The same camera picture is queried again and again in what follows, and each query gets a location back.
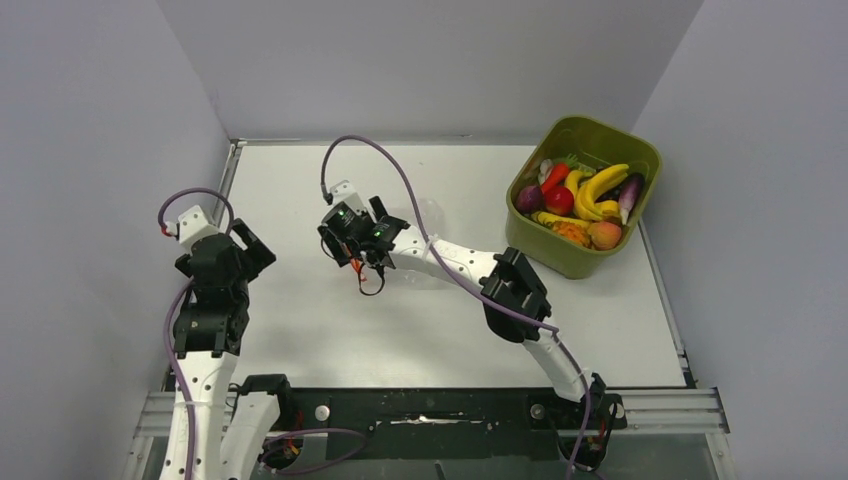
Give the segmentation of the yellow banana bunch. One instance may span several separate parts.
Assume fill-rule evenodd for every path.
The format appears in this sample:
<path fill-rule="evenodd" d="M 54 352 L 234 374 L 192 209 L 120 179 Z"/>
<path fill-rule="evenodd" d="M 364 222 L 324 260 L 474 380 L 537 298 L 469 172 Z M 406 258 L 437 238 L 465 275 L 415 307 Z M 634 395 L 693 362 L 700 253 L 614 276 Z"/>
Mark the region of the yellow banana bunch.
<path fill-rule="evenodd" d="M 630 166 L 616 164 L 603 169 L 584 182 L 578 188 L 575 209 L 582 220 L 601 221 L 603 212 L 597 206 L 597 199 L 609 189 L 623 182 L 629 174 Z"/>

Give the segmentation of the clear zip top bag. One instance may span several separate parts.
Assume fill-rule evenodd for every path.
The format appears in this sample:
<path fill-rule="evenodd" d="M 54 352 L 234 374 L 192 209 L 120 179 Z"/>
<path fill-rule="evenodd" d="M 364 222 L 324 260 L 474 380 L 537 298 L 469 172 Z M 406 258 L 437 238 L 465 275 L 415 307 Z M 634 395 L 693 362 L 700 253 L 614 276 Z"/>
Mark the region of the clear zip top bag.
<path fill-rule="evenodd" d="M 360 280 L 365 279 L 362 269 L 365 267 L 383 274 L 388 270 L 397 270 L 398 277 L 403 280 L 407 288 L 423 290 L 438 290 L 450 277 L 439 266 L 435 256 L 430 252 L 430 247 L 438 241 L 435 230 L 426 225 L 428 220 L 434 219 L 438 226 L 443 224 L 443 212 L 441 208 L 427 201 L 423 206 L 415 204 L 412 208 L 410 221 L 403 218 L 391 216 L 382 210 L 379 197 L 375 196 L 369 200 L 366 206 L 370 216 L 375 222 L 381 221 L 385 216 L 393 217 L 398 222 L 398 235 L 394 240 L 395 247 L 390 252 L 394 267 L 370 267 L 365 263 L 352 260 L 351 264 L 357 271 Z"/>

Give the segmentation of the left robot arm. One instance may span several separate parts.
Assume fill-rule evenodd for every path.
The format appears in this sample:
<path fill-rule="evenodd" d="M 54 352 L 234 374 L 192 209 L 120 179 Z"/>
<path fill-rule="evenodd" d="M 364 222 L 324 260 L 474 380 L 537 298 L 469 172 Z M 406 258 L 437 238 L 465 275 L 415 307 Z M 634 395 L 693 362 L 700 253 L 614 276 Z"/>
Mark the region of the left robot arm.
<path fill-rule="evenodd" d="M 240 219 L 230 230 L 195 208 L 166 228 L 185 253 L 175 263 L 189 279 L 171 313 L 166 340 L 176 393 L 163 479 L 247 479 L 281 413 L 289 409 L 283 374 L 248 376 L 226 411 L 249 322 L 248 285 L 276 256 Z"/>

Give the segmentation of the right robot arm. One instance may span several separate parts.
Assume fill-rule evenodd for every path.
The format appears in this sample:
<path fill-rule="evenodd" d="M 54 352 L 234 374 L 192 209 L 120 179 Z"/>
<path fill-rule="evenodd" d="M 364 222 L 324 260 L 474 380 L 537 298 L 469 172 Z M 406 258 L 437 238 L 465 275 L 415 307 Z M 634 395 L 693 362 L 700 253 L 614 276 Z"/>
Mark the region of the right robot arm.
<path fill-rule="evenodd" d="M 429 236 L 391 215 L 375 219 L 345 202 L 333 206 L 317 231 L 334 261 L 358 261 L 383 277 L 406 270 L 450 282 L 481 301 L 488 328 L 521 345 L 562 399 L 564 417 L 578 427 L 604 432 L 627 424 L 622 400 L 607 393 L 602 378 L 579 365 L 559 334 L 547 323 L 552 306 L 547 289 L 520 251 L 480 251 Z"/>

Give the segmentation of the purple red onion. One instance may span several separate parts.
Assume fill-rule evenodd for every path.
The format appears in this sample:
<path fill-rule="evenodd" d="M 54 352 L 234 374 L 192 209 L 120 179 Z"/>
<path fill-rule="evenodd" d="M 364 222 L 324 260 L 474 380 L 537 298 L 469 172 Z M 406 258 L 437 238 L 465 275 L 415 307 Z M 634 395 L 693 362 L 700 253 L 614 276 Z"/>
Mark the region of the purple red onion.
<path fill-rule="evenodd" d="M 529 215 L 542 210 L 544 204 L 544 193 L 541 187 L 528 185 L 519 191 L 514 201 L 514 208 L 522 215 Z"/>

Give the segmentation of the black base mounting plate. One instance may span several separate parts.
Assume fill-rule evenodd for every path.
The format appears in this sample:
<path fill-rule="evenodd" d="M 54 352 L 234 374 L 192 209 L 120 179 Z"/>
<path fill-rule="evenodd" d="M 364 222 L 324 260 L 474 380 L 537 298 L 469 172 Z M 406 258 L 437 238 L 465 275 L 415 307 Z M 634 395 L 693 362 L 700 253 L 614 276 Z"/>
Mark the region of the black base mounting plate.
<path fill-rule="evenodd" d="M 284 400 L 259 458 L 279 472 L 305 456 L 294 430 L 316 430 L 325 460 L 576 459 L 596 468 L 610 437 L 627 427 L 620 395 L 593 395 L 592 405 L 552 388 L 298 388 Z"/>

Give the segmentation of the red apple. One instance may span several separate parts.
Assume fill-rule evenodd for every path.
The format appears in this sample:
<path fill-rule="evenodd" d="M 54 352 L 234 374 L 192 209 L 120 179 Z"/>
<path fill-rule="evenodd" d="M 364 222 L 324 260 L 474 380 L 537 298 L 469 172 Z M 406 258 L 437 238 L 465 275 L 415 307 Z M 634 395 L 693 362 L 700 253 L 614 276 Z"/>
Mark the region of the red apple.
<path fill-rule="evenodd" d="M 567 216 L 574 208 L 574 195 L 565 186 L 556 185 L 544 194 L 544 203 L 547 212 Z"/>

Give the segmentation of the orange carrot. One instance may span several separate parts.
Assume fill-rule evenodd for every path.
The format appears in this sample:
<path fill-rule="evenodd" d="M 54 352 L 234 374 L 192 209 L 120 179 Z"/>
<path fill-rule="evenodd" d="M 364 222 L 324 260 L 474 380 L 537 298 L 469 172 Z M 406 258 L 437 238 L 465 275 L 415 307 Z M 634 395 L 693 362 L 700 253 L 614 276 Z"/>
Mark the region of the orange carrot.
<path fill-rule="evenodd" d="M 553 165 L 547 172 L 547 177 L 541 183 L 540 189 L 543 194 L 547 194 L 553 187 L 559 185 L 570 173 L 570 168 L 565 163 L 557 163 Z"/>

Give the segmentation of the small yellow banana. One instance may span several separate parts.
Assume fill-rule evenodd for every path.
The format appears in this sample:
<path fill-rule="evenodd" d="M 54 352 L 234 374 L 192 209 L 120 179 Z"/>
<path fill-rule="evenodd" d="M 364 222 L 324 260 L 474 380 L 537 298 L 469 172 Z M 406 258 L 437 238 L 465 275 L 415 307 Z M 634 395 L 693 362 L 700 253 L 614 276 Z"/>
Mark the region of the small yellow banana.
<path fill-rule="evenodd" d="M 580 182 L 585 177 L 585 173 L 581 170 L 572 170 L 565 179 L 565 187 L 571 192 L 574 198 L 577 198 L 579 193 Z"/>

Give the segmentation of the peach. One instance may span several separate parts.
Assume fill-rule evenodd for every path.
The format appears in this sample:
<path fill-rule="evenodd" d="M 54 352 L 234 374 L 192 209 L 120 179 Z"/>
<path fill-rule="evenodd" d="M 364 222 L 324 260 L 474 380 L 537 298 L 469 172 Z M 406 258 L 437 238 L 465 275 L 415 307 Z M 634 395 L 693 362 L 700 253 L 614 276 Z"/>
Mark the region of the peach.
<path fill-rule="evenodd" d="M 594 222 L 587 228 L 591 245 L 599 251 L 612 250 L 618 246 L 623 236 L 622 228 L 612 222 Z"/>

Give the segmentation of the green plastic bin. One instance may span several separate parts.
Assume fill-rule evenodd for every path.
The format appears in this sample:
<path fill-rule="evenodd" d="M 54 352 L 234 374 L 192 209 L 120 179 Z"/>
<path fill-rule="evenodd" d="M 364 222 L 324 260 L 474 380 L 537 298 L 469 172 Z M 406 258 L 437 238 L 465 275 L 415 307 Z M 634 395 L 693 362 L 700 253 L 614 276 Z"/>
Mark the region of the green plastic bin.
<path fill-rule="evenodd" d="M 580 186 L 599 171 L 616 164 L 630 166 L 627 177 L 633 173 L 641 173 L 645 177 L 645 184 L 627 225 L 623 225 L 621 220 L 601 220 L 616 223 L 622 228 L 623 236 L 617 247 L 599 251 L 592 245 L 590 248 L 575 245 L 554 233 L 551 228 L 531 220 L 531 214 L 522 215 L 514 208 L 514 201 L 522 188 L 528 185 L 540 186 L 537 183 L 538 167 L 544 159 L 552 159 L 554 165 L 565 163 L 570 171 L 583 171 L 585 177 Z M 546 134 L 507 189 L 507 241 L 510 246 L 569 279 L 586 278 L 627 244 L 651 199 L 661 170 L 660 153 L 647 141 L 590 117 L 564 117 Z M 603 193 L 597 203 L 605 200 L 618 202 L 623 182 Z"/>

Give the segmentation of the purple eggplant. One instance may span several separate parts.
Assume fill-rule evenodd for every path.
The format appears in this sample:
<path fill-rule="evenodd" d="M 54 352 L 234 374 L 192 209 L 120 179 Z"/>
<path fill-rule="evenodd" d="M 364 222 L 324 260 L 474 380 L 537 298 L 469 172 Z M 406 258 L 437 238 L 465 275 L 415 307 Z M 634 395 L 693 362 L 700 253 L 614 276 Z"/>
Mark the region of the purple eggplant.
<path fill-rule="evenodd" d="M 633 173 L 629 175 L 622 183 L 619 198 L 619 215 L 623 225 L 627 225 L 630 219 L 632 210 L 634 209 L 643 186 L 645 177 L 641 173 Z"/>

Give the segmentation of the aluminium frame rail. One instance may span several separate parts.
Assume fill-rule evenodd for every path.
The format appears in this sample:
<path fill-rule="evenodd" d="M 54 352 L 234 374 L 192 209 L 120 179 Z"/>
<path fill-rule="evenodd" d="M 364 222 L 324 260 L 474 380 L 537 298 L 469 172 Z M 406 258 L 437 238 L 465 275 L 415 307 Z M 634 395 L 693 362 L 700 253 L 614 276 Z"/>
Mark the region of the aluminium frame rail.
<path fill-rule="evenodd" d="M 634 434 L 728 434 L 727 419 L 717 389 L 624 389 L 622 397 L 628 426 Z M 175 394 L 147 395 L 133 436 L 163 438 L 169 434 Z"/>

